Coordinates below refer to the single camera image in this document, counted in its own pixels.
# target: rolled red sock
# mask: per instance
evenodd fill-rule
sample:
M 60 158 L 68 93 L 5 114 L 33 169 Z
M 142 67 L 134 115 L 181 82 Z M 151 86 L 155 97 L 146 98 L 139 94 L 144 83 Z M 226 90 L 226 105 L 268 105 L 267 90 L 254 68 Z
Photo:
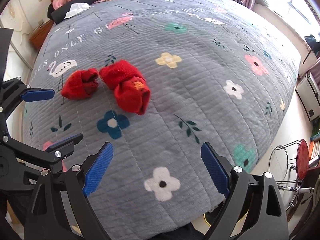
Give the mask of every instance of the rolled red sock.
M 98 76 L 98 71 L 94 68 L 73 72 L 63 86 L 61 95 L 68 99 L 91 97 L 98 88 L 98 83 L 96 82 Z
M 140 71 L 126 60 L 120 60 L 99 72 L 106 85 L 114 91 L 121 109 L 142 115 L 150 100 L 150 89 Z

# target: gray bedspread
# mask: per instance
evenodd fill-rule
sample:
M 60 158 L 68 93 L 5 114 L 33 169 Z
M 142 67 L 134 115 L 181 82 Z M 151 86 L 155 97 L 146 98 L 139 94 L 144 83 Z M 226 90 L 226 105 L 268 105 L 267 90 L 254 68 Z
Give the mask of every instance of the gray bedspread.
M 144 115 L 121 110 L 100 79 L 89 99 L 61 96 L 75 70 L 120 59 L 148 82 Z M 113 160 L 90 203 L 112 239 L 148 239 L 223 201 L 200 157 L 204 142 L 253 169 L 282 122 L 299 64 L 278 29 L 231 0 L 94 4 L 54 26 L 43 44 L 30 84 L 56 94 L 27 104 L 24 142 L 46 149 L 82 133 L 66 168 L 111 142 Z

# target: silver screw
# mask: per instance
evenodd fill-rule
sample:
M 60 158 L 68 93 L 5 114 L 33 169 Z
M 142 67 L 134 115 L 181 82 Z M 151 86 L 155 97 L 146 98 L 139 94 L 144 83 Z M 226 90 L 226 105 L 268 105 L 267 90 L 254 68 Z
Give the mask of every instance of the silver screw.
M 7 142 L 7 141 L 9 141 L 9 137 L 5 135 L 5 136 L 2 137 L 2 140 L 3 140 L 4 142 Z
M 264 174 L 264 176 L 266 176 L 268 179 L 272 178 L 272 174 L 268 171 Z
M 72 171 L 79 171 L 81 168 L 79 165 L 75 165 L 71 169 L 72 169 Z
M 43 170 L 43 171 L 41 171 L 41 175 L 42 175 L 42 176 L 45 176 L 45 175 L 47 175 L 48 173 L 49 173 L 48 170 Z
M 55 155 L 56 157 L 60 158 L 60 157 L 61 157 L 61 152 L 56 151 L 56 152 L 54 153 L 54 155 Z
M 242 169 L 241 167 L 239 167 L 239 166 L 235 166 L 233 169 L 234 169 L 235 172 L 237 172 L 237 173 L 241 173 L 241 172 L 243 171 L 243 169 Z

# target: orange book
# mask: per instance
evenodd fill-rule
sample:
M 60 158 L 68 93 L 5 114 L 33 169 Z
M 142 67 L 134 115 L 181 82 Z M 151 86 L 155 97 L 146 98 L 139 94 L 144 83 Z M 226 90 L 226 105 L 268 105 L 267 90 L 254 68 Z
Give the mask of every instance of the orange book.
M 313 146 L 314 146 L 314 141 L 310 142 L 309 144 L 309 160 L 311 160 L 311 155 L 312 155 L 312 150 L 313 150 Z

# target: white paper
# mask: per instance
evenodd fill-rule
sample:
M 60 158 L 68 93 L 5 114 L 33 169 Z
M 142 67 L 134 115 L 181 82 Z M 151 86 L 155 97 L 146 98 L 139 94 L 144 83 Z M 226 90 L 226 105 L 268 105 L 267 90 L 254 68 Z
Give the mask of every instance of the white paper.
M 66 13 L 65 19 L 71 18 L 87 9 L 91 6 L 87 3 L 73 3 L 71 4 L 70 11 Z

